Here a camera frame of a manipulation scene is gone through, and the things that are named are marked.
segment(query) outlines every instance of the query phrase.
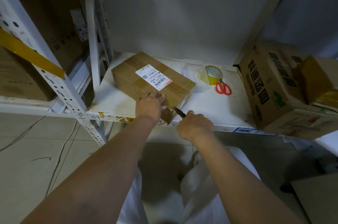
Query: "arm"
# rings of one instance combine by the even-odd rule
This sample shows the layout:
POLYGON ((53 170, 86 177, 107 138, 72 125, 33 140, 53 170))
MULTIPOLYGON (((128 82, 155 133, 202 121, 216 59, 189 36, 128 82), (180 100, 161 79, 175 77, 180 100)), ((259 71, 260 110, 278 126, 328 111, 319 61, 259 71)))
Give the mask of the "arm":
POLYGON ((145 94, 136 118, 84 161, 22 222, 116 223, 136 171, 139 155, 158 123, 164 94, 145 94))
POLYGON ((214 137, 213 123, 189 111, 177 127, 201 153, 231 223, 301 223, 298 217, 214 137))

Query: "person's right arm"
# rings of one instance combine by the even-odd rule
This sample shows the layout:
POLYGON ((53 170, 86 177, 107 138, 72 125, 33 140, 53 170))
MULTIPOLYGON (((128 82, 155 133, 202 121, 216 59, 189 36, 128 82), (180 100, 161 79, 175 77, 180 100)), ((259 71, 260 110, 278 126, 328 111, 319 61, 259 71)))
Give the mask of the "person's right arm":
POLYGON ((302 223, 251 171, 214 137, 213 123, 189 111, 177 127, 201 153, 232 224, 302 223))

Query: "barcode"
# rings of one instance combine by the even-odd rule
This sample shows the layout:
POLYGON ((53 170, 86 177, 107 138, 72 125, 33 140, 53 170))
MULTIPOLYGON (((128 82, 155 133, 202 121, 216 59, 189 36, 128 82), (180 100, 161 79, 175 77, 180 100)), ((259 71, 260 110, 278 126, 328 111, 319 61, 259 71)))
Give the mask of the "barcode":
POLYGON ((251 130, 245 130, 245 129, 243 129, 243 128, 240 128, 240 129, 238 129, 237 131, 239 131, 239 132, 251 132, 251 130))
POLYGON ((158 86, 158 85, 160 85, 161 84, 161 82, 162 81, 165 81, 167 78, 166 77, 164 77, 164 78, 162 78, 161 80, 159 80, 156 84, 155 84, 155 86, 158 86))

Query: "large cardboard box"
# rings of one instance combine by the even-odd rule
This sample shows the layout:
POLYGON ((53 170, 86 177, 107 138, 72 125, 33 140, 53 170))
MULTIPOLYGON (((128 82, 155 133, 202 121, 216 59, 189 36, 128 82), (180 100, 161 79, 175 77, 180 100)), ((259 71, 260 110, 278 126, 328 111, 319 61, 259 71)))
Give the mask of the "large cardboard box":
MULTIPOLYGON (((81 41, 75 29, 71 11, 81 13, 79 0, 20 0, 29 17, 48 44, 61 67, 70 73, 84 51, 88 40, 81 41)), ((27 39, 23 43, 32 46, 27 39)))
POLYGON ((338 61, 308 56, 294 75, 309 104, 338 112, 338 61))
POLYGON ((128 58, 112 69, 114 84, 125 94, 139 100, 142 93, 158 91, 158 95, 165 94, 163 105, 167 109, 161 118, 170 123, 177 108, 183 107, 190 98, 196 83, 157 61, 144 52, 128 58))
POLYGON ((306 104, 292 68, 303 61, 292 47, 257 42, 240 62, 258 129, 316 139, 338 129, 338 113, 306 104))
POLYGON ((50 101, 55 92, 25 59, 0 46, 0 95, 50 101))

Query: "scissors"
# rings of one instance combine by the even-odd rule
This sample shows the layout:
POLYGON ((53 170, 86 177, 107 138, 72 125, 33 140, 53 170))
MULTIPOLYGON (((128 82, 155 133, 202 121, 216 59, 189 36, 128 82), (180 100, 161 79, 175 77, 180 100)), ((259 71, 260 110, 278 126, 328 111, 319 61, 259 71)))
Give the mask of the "scissors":
POLYGON ((184 119, 184 117, 187 116, 185 113, 183 113, 183 112, 182 112, 180 109, 178 109, 176 106, 173 106, 172 108, 175 110, 175 112, 176 112, 180 117, 182 117, 182 120, 184 119))
POLYGON ((225 94, 226 96, 229 96, 232 93, 231 88, 229 87, 229 85, 227 85, 226 83, 222 81, 222 78, 220 78, 219 82, 216 84, 216 92, 218 94, 225 94))

